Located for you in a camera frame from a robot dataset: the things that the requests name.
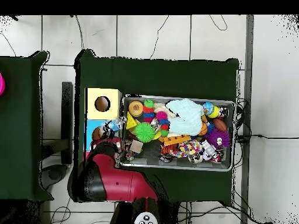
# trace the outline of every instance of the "hole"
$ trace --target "hole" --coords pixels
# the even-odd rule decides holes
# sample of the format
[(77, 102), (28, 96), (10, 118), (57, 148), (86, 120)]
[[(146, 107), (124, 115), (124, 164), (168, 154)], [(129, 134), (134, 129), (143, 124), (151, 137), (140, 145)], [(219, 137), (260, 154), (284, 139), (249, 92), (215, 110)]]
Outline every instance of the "hole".
[(100, 96), (95, 101), (97, 111), (105, 112), (110, 108), (110, 100), (106, 96)]

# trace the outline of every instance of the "orange ball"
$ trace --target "orange ball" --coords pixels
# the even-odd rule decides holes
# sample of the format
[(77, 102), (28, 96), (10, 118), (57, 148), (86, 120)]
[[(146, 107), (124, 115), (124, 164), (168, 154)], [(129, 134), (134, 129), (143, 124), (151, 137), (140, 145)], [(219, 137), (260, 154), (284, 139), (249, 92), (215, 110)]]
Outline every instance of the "orange ball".
[(207, 124), (206, 123), (202, 123), (203, 125), (202, 125), (202, 128), (201, 128), (201, 131), (199, 132), (199, 135), (200, 136), (203, 136), (203, 135), (205, 135), (206, 133), (207, 133), (207, 131), (208, 131), (208, 126), (207, 126)]

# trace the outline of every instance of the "pink toy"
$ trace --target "pink toy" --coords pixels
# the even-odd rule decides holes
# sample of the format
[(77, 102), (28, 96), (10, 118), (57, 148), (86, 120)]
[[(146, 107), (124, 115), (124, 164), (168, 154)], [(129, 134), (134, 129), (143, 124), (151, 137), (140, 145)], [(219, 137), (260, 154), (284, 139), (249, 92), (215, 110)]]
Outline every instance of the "pink toy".
[(5, 83), (4, 83), (4, 78), (2, 77), (0, 73), (0, 95), (3, 94), (5, 89)]

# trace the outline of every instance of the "brown football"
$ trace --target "brown football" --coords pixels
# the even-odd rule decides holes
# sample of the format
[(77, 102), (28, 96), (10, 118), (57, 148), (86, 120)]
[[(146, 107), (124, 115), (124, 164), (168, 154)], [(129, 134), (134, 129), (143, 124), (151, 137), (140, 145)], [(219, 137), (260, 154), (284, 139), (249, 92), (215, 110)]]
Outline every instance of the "brown football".
[(227, 125), (225, 124), (225, 122), (223, 122), (219, 118), (214, 118), (213, 119), (213, 124), (215, 125), (215, 128), (218, 129), (221, 132), (224, 132), (224, 131), (227, 130)]

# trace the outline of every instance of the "green spiky ball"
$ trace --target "green spiky ball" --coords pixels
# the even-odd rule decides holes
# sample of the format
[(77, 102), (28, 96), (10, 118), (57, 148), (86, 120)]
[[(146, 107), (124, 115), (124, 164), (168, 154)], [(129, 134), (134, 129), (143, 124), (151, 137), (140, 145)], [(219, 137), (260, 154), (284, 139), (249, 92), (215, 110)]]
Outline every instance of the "green spiky ball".
[(150, 100), (150, 99), (146, 99), (146, 100), (144, 101), (144, 105), (145, 105), (146, 107), (148, 107), (148, 108), (153, 108), (153, 107), (154, 107), (154, 102), (153, 102), (152, 100)]
[(140, 142), (151, 142), (155, 136), (155, 130), (149, 123), (142, 122), (135, 127), (136, 137)]

